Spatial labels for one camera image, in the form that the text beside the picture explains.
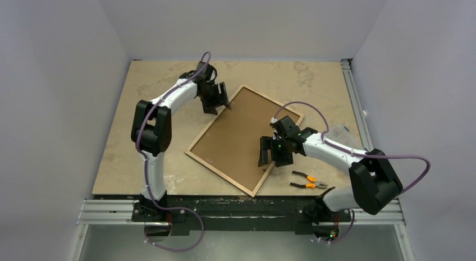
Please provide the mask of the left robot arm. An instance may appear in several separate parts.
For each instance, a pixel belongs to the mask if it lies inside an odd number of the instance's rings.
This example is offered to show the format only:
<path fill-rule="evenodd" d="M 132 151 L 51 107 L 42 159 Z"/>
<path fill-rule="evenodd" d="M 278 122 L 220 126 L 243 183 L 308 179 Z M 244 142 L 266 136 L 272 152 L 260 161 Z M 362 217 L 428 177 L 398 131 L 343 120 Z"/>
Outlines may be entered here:
<path fill-rule="evenodd" d="M 167 215 L 167 206 L 160 200 L 166 194 L 164 153 L 172 141 L 172 116 L 195 98 L 200 99 L 205 114 L 217 115 L 218 107 L 231 108 L 226 86 L 217 83 L 216 77 L 216 68 L 200 61 L 196 70 L 183 73 L 162 95 L 136 105 L 131 140 L 143 158 L 145 186 L 141 194 L 150 200 L 145 213 L 153 221 Z"/>

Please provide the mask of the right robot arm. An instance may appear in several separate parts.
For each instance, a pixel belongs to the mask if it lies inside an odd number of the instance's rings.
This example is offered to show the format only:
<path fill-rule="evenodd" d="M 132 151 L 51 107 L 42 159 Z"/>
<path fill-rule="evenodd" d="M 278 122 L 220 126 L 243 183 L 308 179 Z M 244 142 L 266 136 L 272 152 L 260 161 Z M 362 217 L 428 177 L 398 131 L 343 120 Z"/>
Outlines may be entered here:
<path fill-rule="evenodd" d="M 349 177 L 349 187 L 326 190 L 316 198 L 315 212 L 320 219 L 328 220 L 337 211 L 355 208 L 376 215 L 403 191 L 395 170 L 378 149 L 354 150 L 313 128 L 300 129 L 289 116 L 270 126 L 272 136 L 260 138 L 259 167 L 270 162 L 276 167 L 288 166 L 293 164 L 293 156 L 300 154 L 323 161 Z"/>

